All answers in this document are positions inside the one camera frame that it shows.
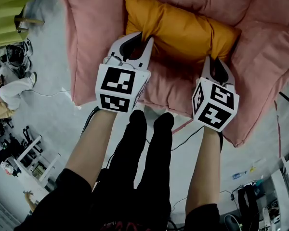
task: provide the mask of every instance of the orange pillow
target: orange pillow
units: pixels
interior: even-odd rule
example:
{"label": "orange pillow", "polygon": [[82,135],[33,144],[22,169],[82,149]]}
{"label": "orange pillow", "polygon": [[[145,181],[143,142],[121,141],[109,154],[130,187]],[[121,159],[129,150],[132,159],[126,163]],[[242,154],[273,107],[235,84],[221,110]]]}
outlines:
{"label": "orange pillow", "polygon": [[198,65],[206,55],[227,61],[240,30],[156,0],[125,0],[126,34],[154,36],[152,55]]}

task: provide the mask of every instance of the gray floor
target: gray floor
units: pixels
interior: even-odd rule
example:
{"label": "gray floor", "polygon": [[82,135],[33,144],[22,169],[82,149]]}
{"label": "gray floor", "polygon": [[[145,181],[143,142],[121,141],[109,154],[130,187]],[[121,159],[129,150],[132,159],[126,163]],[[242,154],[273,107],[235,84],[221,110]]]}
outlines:
{"label": "gray floor", "polygon": [[[29,39],[33,45],[34,54],[30,58],[33,63],[33,71],[38,74],[38,81],[34,91],[41,94],[52,95],[64,88],[70,89],[70,73],[65,47],[65,19],[64,8],[59,0],[35,0],[27,11],[37,19],[43,19],[45,25],[30,26]],[[289,84],[283,90],[289,95]],[[289,104],[280,96],[277,99],[279,121],[281,125],[282,153],[289,152]],[[83,105],[77,108],[66,93],[60,93],[53,97],[40,96],[33,92],[22,94],[22,103],[19,110],[13,116],[13,129],[15,134],[21,135],[22,129],[30,125],[35,134],[42,136],[42,147],[49,152],[49,157],[55,153],[62,155],[56,164],[57,173],[63,169],[70,156],[87,116],[96,106],[95,103]],[[185,117],[175,118],[175,127],[188,120]],[[123,135],[128,122],[128,117],[118,115],[111,140],[106,153],[105,162]],[[173,136],[173,147],[187,139],[200,125],[196,122],[189,124]],[[147,138],[151,140],[152,128],[148,127]],[[202,138],[202,131],[193,136],[186,144],[172,153],[171,158],[171,204],[186,198],[190,178],[196,163]],[[141,179],[145,165],[147,146],[139,163],[135,185]],[[272,108],[257,126],[253,136],[242,147],[235,149],[224,142],[221,163],[221,191],[232,191],[240,184],[251,180],[258,180],[269,175],[278,168],[279,149],[276,111]],[[253,173],[248,173],[236,180],[232,175],[242,171],[249,171],[251,166],[256,166]],[[184,221],[185,200],[175,206],[172,218],[175,222]],[[236,209],[234,202],[230,201],[230,194],[221,193],[220,213]]]}

